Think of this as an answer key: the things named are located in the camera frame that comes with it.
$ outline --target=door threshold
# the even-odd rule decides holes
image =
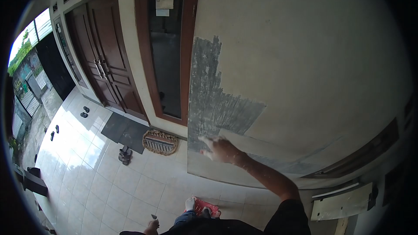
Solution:
[[[149,125],[149,123],[148,123],[147,121],[145,121],[145,120],[143,120],[143,119],[140,119],[140,118],[138,118],[138,117],[135,117],[135,116],[133,116],[133,115],[131,115],[131,114],[128,114],[128,113],[126,113],[126,112],[124,112],[124,111],[121,111],[121,110],[119,110],[119,109],[117,109],[117,108],[115,108],[115,107],[107,106],[107,107],[105,107],[105,108],[107,108],[107,109],[111,110],[112,112],[115,112],[115,113],[117,113],[117,114],[120,114],[120,115],[122,115],[123,117],[126,117],[126,118],[128,118],[128,119],[131,119],[131,120],[133,120],[133,121],[135,121],[135,122],[137,122],[137,123],[140,123],[140,124],[143,124],[143,125],[145,125],[145,126],[150,127],[150,125]]]

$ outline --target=fence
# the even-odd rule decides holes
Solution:
[[[35,97],[34,92],[30,88],[28,82],[24,80],[20,87],[17,90],[16,97],[19,102],[22,104],[26,112],[33,117],[38,108],[40,107],[40,102],[38,98]]]

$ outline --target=red foot mat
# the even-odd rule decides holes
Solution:
[[[197,216],[200,216],[202,214],[202,211],[203,211],[204,207],[208,207],[212,210],[212,214],[211,214],[212,218],[217,218],[217,217],[221,216],[221,211],[219,211],[218,206],[210,204],[206,201],[199,200],[196,197],[193,197],[193,198],[195,199],[194,211],[196,212]]]

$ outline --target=door handle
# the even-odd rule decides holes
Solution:
[[[109,79],[107,79],[107,73],[105,73],[105,70],[103,69],[102,61],[100,59],[98,61],[99,61],[100,69],[102,69],[104,77],[106,78],[107,81],[109,81]]]
[[[97,66],[97,63],[96,63],[97,61],[96,61],[96,59],[94,60],[94,65],[96,66],[96,69],[97,69],[97,72],[99,72],[99,76],[100,76],[100,78],[101,79],[103,79],[103,76],[102,76],[102,74],[100,73],[100,70],[99,70],[99,67]]]

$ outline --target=paper notice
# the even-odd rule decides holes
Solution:
[[[174,0],[155,0],[155,9],[173,9]]]
[[[169,17],[170,16],[170,9],[156,9],[155,10],[156,17]]]

